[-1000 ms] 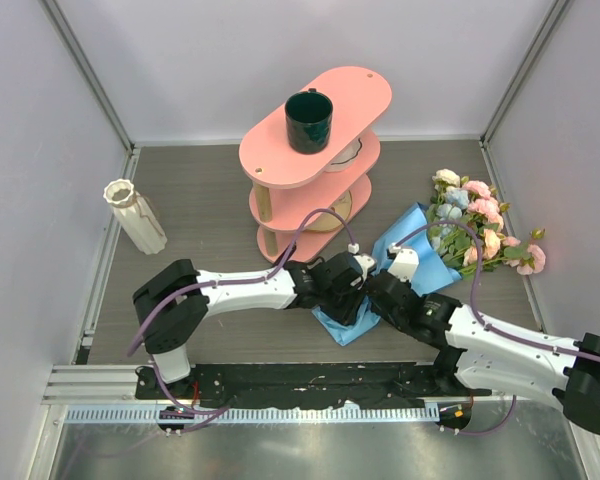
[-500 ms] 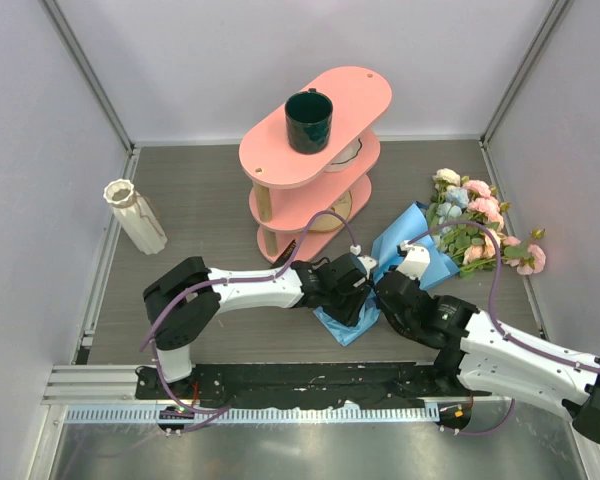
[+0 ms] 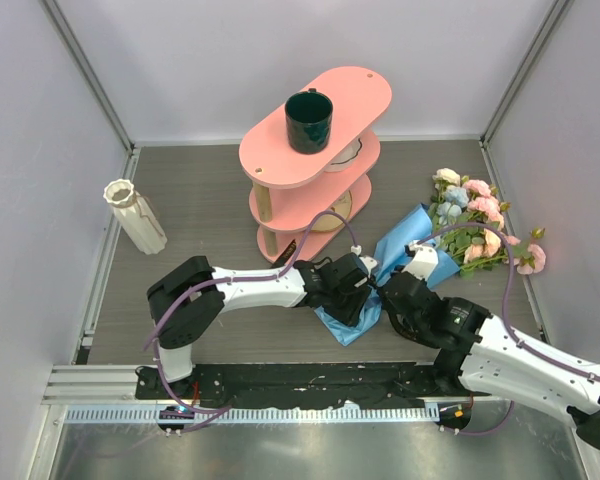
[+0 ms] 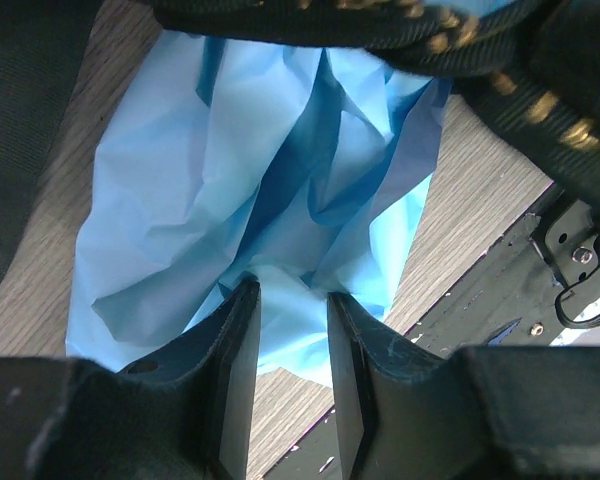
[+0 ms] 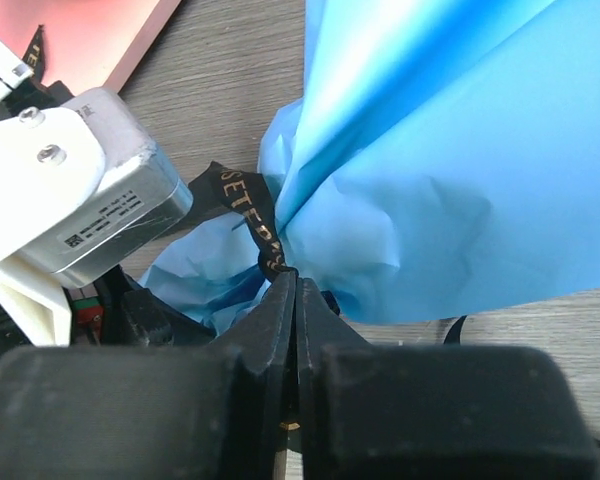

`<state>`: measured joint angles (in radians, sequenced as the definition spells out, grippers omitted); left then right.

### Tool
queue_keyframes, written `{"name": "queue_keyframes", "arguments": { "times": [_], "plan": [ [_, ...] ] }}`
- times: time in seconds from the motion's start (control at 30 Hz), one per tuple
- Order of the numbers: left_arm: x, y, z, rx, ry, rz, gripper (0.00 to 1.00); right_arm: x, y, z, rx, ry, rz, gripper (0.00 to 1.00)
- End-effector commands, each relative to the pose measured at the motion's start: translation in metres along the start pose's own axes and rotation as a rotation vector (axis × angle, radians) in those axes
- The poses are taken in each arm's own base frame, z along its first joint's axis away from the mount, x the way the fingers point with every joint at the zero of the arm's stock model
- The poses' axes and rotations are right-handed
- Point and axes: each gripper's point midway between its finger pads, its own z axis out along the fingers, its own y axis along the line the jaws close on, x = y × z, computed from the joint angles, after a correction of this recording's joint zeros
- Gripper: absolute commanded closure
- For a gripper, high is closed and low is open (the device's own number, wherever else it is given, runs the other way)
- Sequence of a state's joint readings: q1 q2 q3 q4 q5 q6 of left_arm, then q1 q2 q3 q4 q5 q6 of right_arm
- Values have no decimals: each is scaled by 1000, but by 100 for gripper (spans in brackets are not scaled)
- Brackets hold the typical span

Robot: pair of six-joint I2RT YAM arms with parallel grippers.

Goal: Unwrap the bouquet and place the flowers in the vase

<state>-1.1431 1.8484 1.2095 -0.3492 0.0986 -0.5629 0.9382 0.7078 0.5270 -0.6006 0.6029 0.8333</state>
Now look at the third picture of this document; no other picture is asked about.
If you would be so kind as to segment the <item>blue wrapping paper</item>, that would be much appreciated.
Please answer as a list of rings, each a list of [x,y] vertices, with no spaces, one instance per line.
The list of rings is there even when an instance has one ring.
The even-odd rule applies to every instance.
[[[398,265],[410,263],[405,246],[414,240],[420,240],[433,232],[432,220],[429,218],[427,205],[420,204],[400,220],[376,244],[373,257],[379,261],[380,268],[376,281],[380,286],[390,278],[390,273]],[[441,282],[459,272],[455,261],[444,251],[437,251],[438,264],[427,280],[427,285],[433,289]],[[356,326],[345,326],[327,314],[322,307],[314,310],[335,339],[343,346],[348,346],[376,325],[381,316],[381,300],[373,291],[359,315]]]

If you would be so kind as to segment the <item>artificial flower bunch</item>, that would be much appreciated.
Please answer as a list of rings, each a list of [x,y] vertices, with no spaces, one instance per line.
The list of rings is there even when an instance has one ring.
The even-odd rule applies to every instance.
[[[544,270],[547,256],[538,241],[544,230],[532,230],[527,239],[510,235],[505,229],[504,214],[510,204],[497,198],[495,186],[450,168],[441,168],[432,176],[435,193],[428,215],[433,230],[453,229],[435,239],[435,244],[458,265],[459,274],[468,276],[476,270],[491,270],[500,264],[513,263],[520,275]],[[513,259],[506,249],[511,248]]]

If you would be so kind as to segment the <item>black ribbon gold lettering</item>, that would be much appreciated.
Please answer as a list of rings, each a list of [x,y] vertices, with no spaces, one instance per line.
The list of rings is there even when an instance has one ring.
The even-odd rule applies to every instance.
[[[297,250],[297,242],[295,239],[291,240],[286,248],[278,255],[276,260],[273,262],[273,268],[280,268],[285,266],[293,257]]]

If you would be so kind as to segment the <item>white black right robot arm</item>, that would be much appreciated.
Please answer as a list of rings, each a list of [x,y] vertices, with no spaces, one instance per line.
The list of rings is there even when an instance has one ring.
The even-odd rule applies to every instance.
[[[600,451],[599,363],[526,335],[469,300],[441,298],[408,272],[393,275],[379,296],[399,335],[437,350],[437,391],[511,400],[564,422]]]

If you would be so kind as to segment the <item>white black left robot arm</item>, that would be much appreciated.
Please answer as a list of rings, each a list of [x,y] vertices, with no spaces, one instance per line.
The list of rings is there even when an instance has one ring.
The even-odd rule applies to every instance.
[[[147,300],[162,371],[159,388],[185,397],[193,385],[192,345],[221,314],[247,308],[321,308],[345,326],[359,320],[378,262],[353,251],[320,263],[297,260],[266,270],[213,267],[194,256],[152,285]]]

